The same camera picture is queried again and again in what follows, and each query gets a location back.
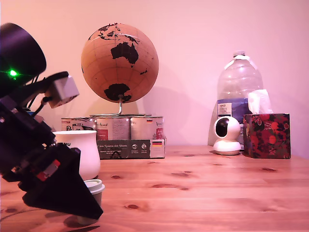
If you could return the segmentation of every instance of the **german flag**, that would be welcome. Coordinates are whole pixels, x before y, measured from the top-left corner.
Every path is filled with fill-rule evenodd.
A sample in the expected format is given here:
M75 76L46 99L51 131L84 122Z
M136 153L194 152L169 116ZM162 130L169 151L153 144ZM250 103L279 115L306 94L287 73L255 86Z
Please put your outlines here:
M153 141L153 146L162 146L162 141Z

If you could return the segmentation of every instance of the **white mug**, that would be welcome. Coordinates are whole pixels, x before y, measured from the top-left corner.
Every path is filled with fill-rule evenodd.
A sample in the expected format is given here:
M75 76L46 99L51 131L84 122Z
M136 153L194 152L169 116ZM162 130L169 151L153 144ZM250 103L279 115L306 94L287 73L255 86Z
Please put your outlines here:
M95 178L100 171L100 156L98 153L95 130L56 131L54 135L57 143L64 143L69 148L76 147L81 151L79 175L82 179Z

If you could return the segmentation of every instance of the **tin can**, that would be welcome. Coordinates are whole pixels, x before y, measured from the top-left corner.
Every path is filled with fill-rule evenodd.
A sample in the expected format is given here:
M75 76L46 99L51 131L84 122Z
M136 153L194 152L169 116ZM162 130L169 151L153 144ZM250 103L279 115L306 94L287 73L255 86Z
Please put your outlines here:
M165 139L162 116L131 118L131 139Z
M62 131L95 131L96 121L93 117L62 117Z
M129 140L129 117L97 117L97 140Z

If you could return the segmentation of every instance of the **cardboard box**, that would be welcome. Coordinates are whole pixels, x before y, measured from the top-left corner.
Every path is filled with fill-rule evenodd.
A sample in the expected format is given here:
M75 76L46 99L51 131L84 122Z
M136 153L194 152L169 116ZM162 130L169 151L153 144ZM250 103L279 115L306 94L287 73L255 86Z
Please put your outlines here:
M244 153L252 158L290 159L290 115L244 115Z
M100 140L97 141L100 159L153 159L165 157L165 141L157 140Z

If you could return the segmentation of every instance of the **white ceramic cup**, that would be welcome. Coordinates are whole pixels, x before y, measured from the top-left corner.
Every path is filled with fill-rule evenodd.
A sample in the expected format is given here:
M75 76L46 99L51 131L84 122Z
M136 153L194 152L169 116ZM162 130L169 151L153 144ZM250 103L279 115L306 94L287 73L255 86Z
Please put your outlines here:
M81 151L79 175L82 179L95 178L100 171L100 156L98 153L95 130L56 131L54 135L57 143L64 143L69 148L76 147Z
M89 191L94 196L98 204L101 205L102 192L105 189L105 185L102 184L102 181L99 179L93 179L93 180L86 180L84 181L84 183L86 184L86 186L88 187ZM98 220L77 216L77 221L81 225L90 225L96 223Z

